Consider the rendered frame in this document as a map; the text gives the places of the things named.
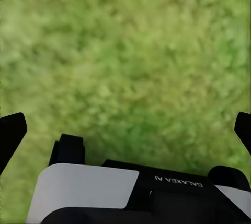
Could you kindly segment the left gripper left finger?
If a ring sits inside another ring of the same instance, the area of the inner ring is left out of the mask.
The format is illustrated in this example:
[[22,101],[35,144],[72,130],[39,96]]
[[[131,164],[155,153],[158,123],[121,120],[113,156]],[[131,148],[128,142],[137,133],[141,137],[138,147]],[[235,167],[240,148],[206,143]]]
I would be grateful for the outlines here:
[[0,118],[0,174],[27,133],[22,112]]

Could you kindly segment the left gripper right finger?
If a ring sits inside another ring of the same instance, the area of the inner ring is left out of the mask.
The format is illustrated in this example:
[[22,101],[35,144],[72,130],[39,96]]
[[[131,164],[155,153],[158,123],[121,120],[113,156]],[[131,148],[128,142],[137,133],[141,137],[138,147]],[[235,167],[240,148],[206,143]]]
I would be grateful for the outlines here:
[[239,112],[234,130],[251,154],[251,114]]

